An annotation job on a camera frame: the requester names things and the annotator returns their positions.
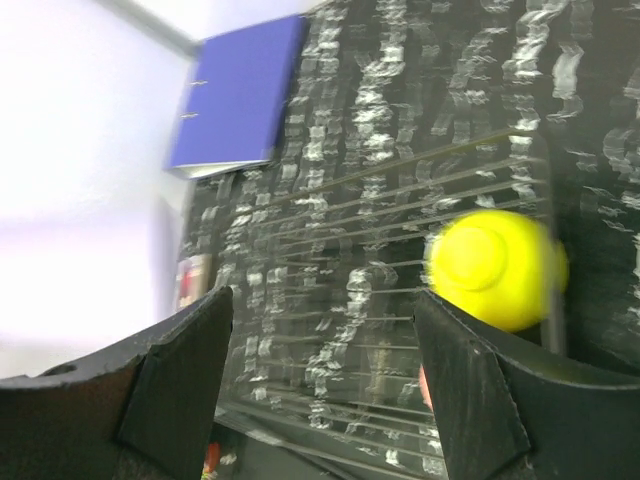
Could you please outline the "red picture book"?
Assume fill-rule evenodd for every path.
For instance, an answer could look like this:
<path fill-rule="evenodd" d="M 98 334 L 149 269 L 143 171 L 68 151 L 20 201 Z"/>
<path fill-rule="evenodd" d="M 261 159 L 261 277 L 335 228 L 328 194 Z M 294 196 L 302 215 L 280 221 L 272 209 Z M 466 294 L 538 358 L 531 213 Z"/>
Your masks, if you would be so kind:
<path fill-rule="evenodd" d="M 212 258 L 200 254 L 183 259 L 176 275 L 175 311 L 189 306 L 201 298 L 209 289 L 209 273 Z"/>

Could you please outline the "yellow-green bowl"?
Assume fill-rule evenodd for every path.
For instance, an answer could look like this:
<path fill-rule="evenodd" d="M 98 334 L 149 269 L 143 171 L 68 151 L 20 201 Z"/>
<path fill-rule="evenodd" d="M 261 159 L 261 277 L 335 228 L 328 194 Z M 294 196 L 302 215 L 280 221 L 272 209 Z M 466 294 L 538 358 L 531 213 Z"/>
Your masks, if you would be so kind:
<path fill-rule="evenodd" d="M 507 332 L 528 329 L 549 313 L 546 263 L 555 262 L 557 289 L 569 263 L 560 242 L 525 215 L 476 210 L 441 229 L 428 256 L 431 289 L 476 319 Z"/>

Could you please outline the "pink plastic cup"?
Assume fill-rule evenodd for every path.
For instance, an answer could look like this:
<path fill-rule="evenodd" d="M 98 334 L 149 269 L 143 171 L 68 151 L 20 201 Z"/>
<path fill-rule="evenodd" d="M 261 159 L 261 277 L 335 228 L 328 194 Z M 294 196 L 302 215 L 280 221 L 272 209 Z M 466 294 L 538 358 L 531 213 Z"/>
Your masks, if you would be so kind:
<path fill-rule="evenodd" d="M 427 383 L 427 379 L 425 376 L 425 372 L 424 372 L 424 368 L 423 366 L 420 366 L 419 369 L 419 386 L 420 386 L 420 392 L 422 395 L 422 399 L 423 399 L 423 403 L 430 409 L 433 409 L 432 406 L 432 399 L 431 399 L 431 395 L 430 395 L 430 391 L 429 391 L 429 387 L 428 387 L 428 383 Z"/>

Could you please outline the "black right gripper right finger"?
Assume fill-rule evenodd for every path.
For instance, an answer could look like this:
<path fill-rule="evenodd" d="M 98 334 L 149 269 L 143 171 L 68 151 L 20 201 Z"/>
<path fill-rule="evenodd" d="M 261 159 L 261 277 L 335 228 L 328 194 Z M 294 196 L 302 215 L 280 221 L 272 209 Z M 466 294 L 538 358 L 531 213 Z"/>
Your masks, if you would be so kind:
<path fill-rule="evenodd" d="M 638 378 L 556 355 L 430 291 L 414 326 L 449 478 L 638 478 Z"/>

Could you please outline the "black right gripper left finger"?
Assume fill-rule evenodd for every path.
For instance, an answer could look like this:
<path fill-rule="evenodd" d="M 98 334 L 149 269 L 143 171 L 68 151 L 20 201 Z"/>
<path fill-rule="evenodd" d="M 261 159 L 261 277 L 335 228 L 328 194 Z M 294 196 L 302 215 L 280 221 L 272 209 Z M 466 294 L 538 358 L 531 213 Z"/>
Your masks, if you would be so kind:
<path fill-rule="evenodd" d="M 92 354 L 3 379 L 2 478 L 199 478 L 233 312 L 223 287 Z"/>

